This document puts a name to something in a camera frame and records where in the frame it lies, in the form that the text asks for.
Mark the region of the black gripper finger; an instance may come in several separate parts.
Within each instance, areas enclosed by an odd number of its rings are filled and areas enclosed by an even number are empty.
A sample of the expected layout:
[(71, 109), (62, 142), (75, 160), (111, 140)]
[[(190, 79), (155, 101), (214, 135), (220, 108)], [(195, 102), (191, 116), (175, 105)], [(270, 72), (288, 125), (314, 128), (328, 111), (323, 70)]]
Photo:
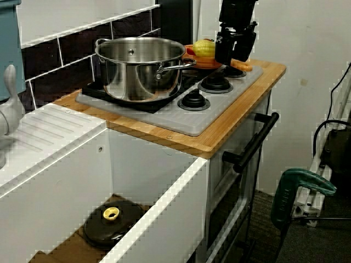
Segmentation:
[(232, 31), (220, 31), (216, 36), (215, 61), (223, 65), (230, 65), (235, 42)]
[(242, 62), (247, 61), (252, 51), (255, 40), (255, 32), (249, 32), (239, 37), (234, 46), (233, 59)]

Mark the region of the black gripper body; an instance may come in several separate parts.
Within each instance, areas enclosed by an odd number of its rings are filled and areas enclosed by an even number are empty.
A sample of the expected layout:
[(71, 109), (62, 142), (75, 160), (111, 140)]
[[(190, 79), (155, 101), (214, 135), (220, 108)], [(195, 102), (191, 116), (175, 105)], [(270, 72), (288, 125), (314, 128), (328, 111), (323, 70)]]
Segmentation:
[(223, 0), (219, 22), (221, 31), (232, 28), (243, 33), (250, 25), (256, 0)]

